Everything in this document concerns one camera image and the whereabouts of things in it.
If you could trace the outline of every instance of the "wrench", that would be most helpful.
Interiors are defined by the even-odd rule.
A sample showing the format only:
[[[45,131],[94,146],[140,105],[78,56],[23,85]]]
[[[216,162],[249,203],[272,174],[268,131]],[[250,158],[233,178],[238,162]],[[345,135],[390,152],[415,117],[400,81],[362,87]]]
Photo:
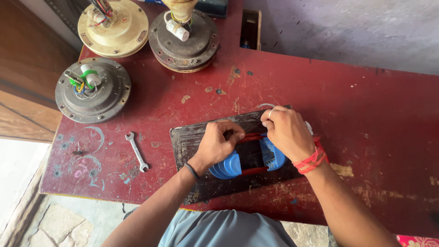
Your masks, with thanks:
[[[139,149],[136,146],[136,143],[134,141],[134,133],[130,131],[130,135],[125,135],[125,138],[131,142],[131,145],[133,146],[134,152],[136,153],[137,159],[139,160],[140,163],[140,171],[141,172],[145,172],[145,168],[149,169],[148,164],[146,164],[143,159],[142,156],[139,153]]]

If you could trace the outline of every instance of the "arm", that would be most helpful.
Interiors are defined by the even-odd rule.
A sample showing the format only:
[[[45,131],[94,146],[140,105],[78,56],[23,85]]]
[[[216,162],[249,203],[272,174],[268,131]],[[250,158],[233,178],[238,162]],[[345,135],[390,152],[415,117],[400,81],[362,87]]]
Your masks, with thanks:
[[[197,153],[187,163],[201,176],[213,164],[229,156],[244,135],[244,130],[230,120],[208,123]],[[158,246],[163,233],[195,182],[187,167],[180,169],[122,221],[102,246]]]
[[[292,109],[276,106],[261,117],[267,136],[291,161],[311,156],[315,144],[302,116]],[[341,246],[401,246],[392,234],[367,210],[324,161],[305,174],[322,206],[328,226]]]

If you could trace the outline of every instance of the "ring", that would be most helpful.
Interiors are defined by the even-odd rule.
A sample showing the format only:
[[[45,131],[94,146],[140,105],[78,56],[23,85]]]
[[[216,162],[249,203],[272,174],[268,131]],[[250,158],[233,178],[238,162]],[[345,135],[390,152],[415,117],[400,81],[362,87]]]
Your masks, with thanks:
[[[271,109],[270,113],[268,114],[268,118],[270,118],[271,116],[271,112],[274,111],[275,109]]]

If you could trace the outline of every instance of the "red table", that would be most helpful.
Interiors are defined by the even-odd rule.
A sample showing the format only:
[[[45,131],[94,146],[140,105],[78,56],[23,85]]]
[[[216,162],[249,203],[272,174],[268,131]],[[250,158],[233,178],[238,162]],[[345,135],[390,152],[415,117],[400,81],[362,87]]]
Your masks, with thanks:
[[[136,3],[150,22],[165,10]],[[64,116],[40,192],[140,204],[176,173],[171,128],[291,104],[322,136],[330,161],[352,167],[342,178],[391,232],[439,237],[439,77],[243,49],[241,15],[242,0],[230,1],[227,19],[214,20],[221,49],[202,71],[163,67],[149,44],[116,59],[132,80],[127,105],[95,126]],[[84,47],[80,59],[93,56]],[[138,171],[129,131],[138,134],[147,173]],[[72,155],[78,142],[89,155]],[[326,224],[306,178],[185,208]]]

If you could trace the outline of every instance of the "fabric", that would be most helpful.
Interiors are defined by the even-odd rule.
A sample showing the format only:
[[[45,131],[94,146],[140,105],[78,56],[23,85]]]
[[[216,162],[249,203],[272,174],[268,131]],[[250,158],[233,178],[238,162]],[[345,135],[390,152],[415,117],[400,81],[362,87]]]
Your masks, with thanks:
[[[236,210],[178,212],[160,247],[297,247],[282,224],[262,214]]]
[[[439,247],[439,240],[433,238],[396,235],[396,239],[405,247]]]

